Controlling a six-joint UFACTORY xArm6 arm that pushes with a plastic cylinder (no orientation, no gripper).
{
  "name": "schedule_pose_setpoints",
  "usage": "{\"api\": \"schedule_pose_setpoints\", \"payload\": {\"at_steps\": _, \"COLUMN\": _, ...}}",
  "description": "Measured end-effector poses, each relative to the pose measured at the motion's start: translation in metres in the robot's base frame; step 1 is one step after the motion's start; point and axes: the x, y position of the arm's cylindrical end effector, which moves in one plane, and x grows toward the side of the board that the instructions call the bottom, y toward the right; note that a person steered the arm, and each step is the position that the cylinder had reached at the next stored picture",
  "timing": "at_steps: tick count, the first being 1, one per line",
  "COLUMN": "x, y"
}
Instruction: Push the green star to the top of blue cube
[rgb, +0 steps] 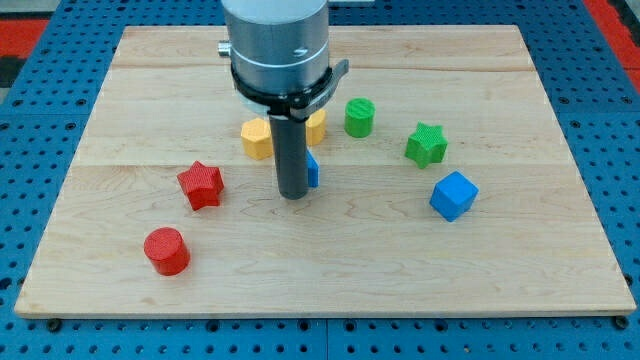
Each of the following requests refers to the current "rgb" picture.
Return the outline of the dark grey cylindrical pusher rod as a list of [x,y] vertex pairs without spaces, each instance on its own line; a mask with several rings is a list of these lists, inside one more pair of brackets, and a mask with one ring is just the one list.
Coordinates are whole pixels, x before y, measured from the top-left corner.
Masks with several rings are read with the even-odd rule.
[[285,116],[269,116],[280,194],[297,200],[308,192],[306,128]]

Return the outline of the black clamp ring mount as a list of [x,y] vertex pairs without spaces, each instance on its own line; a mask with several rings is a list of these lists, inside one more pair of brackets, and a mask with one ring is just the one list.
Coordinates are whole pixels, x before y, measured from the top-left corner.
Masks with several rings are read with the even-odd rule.
[[328,67],[313,85],[285,94],[266,93],[250,87],[231,67],[234,89],[241,103],[258,115],[274,115],[304,121],[324,107],[333,97],[340,80],[349,72],[349,60]]

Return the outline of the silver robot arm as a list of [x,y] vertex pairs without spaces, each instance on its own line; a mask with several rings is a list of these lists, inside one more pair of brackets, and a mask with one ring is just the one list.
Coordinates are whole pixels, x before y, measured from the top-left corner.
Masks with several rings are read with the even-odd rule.
[[330,64],[326,0],[223,0],[228,38],[218,45],[230,59],[234,88],[245,105],[266,115],[280,194],[308,192],[306,122],[325,106],[349,61]]

